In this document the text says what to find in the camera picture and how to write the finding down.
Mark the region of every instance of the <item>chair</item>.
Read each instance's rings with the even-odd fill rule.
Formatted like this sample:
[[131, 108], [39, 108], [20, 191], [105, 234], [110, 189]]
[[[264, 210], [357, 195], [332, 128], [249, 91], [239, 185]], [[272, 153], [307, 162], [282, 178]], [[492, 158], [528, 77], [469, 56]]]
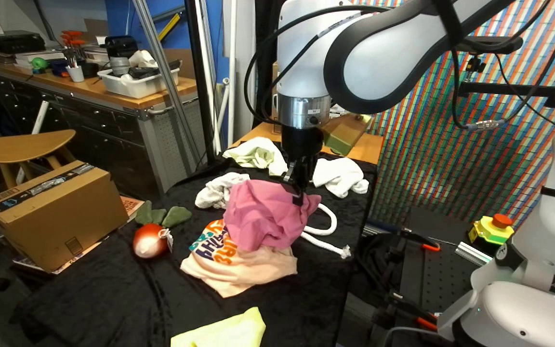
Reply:
[[37, 133], [37, 135], [10, 135], [0, 137], [0, 172], [6, 187], [16, 187], [25, 178], [31, 180], [35, 170], [31, 170], [33, 160], [47, 160], [51, 168], [60, 168], [58, 153], [64, 158], [74, 160], [66, 145], [76, 137], [74, 129]]

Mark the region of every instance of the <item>box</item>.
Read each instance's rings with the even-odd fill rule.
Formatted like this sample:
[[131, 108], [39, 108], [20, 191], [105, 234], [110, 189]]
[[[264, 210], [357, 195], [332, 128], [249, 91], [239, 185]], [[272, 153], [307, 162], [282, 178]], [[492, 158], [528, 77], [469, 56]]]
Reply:
[[54, 272], [128, 222], [110, 174], [72, 162], [0, 193], [6, 241], [35, 266]]
[[[112, 70], [103, 70], [99, 72], [99, 76], [103, 77], [106, 89], [116, 95], [124, 95], [130, 99], [145, 99], [149, 95], [155, 95], [166, 89], [162, 76], [151, 76], [145, 79], [122, 79], [122, 77], [110, 76], [110, 72]], [[180, 70], [172, 70], [170, 74], [174, 77], [174, 83], [178, 85]]]

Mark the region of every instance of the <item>yellow cloth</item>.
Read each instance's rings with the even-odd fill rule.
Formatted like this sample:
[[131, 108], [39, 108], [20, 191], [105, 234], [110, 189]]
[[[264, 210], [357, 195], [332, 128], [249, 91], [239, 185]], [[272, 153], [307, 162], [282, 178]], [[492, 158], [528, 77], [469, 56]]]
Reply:
[[253, 307], [243, 315], [180, 334], [170, 340], [170, 347], [259, 347], [264, 328], [259, 307]]

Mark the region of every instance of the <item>black table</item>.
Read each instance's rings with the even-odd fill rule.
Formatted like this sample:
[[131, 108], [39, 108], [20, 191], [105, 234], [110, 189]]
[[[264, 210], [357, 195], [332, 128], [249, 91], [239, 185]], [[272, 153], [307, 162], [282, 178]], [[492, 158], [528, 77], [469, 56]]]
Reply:
[[[157, 203], [187, 207], [193, 212], [189, 222], [174, 228], [172, 255], [157, 261], [135, 259], [131, 237], [137, 226], [128, 224], [18, 307], [14, 318], [25, 334], [37, 345], [168, 345], [172, 336], [259, 307], [266, 322], [263, 345], [334, 345], [351, 261], [340, 261], [338, 255], [299, 239], [293, 245], [299, 276], [253, 288], [232, 299], [222, 299], [201, 280], [180, 270], [203, 228], [224, 214], [199, 210], [193, 203], [205, 183], [226, 170], [241, 172], [222, 164], [174, 187]], [[338, 232], [324, 239], [355, 249], [372, 189], [367, 197], [351, 193], [347, 199], [336, 199], [326, 189], [311, 193], [320, 193], [322, 203], [340, 218]], [[311, 216], [311, 226], [328, 224], [322, 212]]]

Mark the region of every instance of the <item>metal pole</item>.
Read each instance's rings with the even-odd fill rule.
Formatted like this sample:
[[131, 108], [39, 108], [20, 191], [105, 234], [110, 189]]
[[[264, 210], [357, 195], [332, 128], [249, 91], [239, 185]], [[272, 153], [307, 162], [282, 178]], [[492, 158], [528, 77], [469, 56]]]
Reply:
[[164, 83], [166, 83], [166, 89], [168, 89], [168, 97], [170, 97], [170, 103], [172, 103], [172, 110], [168, 110], [168, 116], [172, 120], [172, 128], [174, 128], [174, 133], [176, 133], [176, 141], [178, 141], [178, 147], [180, 147], [180, 153], [182, 153], [182, 160], [184, 160], [184, 168], [187, 174], [193, 174], [193, 170], [197, 172], [199, 170], [199, 162], [197, 162], [197, 168], [191, 168], [191, 162], [187, 158], [187, 153], [185, 153], [185, 143], [180, 135], [185, 135], [187, 137], [187, 143], [189, 143], [189, 149], [191, 149], [191, 155], [193, 158], [201, 158], [201, 153], [199, 153], [199, 147], [195, 143], [195, 139], [191, 139], [191, 128], [187, 124], [187, 118], [185, 118], [185, 110], [182, 106], [182, 99], [180, 99], [180, 93], [178, 93], [178, 87], [172, 79], [172, 74], [170, 74], [170, 64], [166, 60], [166, 54], [164, 54], [164, 49], [158, 41], [158, 31], [155, 27], [155, 22], [153, 22], [153, 16], [147, 8], [147, 2], [145, 0], [133, 0], [135, 4], [135, 10], [139, 14], [139, 20], [141, 20], [141, 25], [145, 29], [145, 35], [147, 35], [147, 41], [151, 45], [151, 50], [155, 54], [155, 60], [158, 62], [158, 68], [160, 68], [160, 74], [164, 77]]

